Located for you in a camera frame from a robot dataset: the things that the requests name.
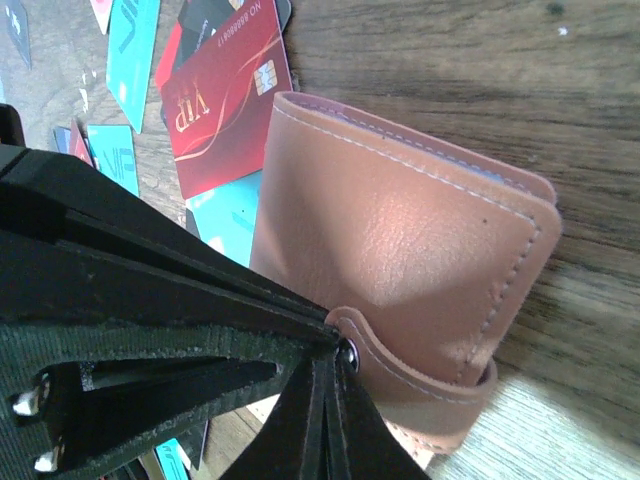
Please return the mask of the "pink leather card holder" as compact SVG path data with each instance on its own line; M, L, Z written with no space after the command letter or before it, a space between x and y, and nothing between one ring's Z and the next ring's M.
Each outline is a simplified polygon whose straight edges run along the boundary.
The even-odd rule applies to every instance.
M250 266L327 310L416 449L464 442L561 231L534 173L331 100L274 98Z

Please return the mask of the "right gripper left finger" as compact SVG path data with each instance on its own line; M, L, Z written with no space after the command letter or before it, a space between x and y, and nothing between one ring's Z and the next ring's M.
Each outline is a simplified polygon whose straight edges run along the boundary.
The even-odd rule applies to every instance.
M95 479L280 390L325 311L68 155L1 149L1 475Z

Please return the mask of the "red gold swirl card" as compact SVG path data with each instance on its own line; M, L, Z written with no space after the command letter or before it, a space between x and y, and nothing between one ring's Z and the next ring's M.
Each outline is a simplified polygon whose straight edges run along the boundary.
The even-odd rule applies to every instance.
M245 2L161 89L183 198L262 168L274 96L291 88L275 3Z

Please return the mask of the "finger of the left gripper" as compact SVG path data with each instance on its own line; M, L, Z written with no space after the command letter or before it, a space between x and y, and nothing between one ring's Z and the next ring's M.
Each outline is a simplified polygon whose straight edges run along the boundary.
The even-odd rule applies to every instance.
M426 479L385 425L346 354L328 364L324 397L329 479Z

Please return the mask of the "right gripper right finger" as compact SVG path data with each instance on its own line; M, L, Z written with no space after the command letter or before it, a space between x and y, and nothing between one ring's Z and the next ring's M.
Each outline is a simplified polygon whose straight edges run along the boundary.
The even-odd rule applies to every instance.
M255 439L224 479L324 479L326 362L302 361Z

